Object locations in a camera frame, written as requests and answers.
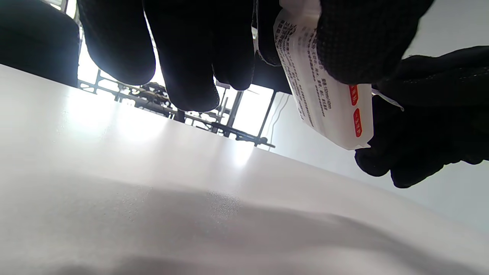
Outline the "person's right hand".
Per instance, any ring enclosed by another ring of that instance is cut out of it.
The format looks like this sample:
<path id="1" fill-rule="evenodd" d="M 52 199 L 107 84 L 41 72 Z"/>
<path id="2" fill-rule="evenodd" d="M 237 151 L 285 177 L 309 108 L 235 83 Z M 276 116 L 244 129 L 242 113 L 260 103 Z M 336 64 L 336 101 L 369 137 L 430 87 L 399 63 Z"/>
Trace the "person's right hand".
<path id="1" fill-rule="evenodd" d="M 374 135 L 355 154 L 363 172 L 390 172 L 394 186 L 409 188 L 445 165 L 488 160 L 487 45 L 410 56 L 374 88 L 398 105 L 372 98 Z"/>

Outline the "person's left hand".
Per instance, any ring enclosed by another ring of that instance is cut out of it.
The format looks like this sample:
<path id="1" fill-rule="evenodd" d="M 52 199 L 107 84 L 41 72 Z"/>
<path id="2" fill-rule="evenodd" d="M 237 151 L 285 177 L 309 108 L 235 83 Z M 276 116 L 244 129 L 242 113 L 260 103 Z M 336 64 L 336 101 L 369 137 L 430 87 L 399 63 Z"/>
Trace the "person's left hand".
<path id="1" fill-rule="evenodd" d="M 388 76 L 414 39 L 431 0 L 320 0 L 319 63 L 350 85 Z M 243 91 L 252 83 L 254 44 L 279 66 L 277 0 L 79 0 L 87 50 L 96 65 L 129 85 L 155 72 L 158 50 L 169 99 L 182 111 L 207 112 L 220 98 L 214 79 Z"/>

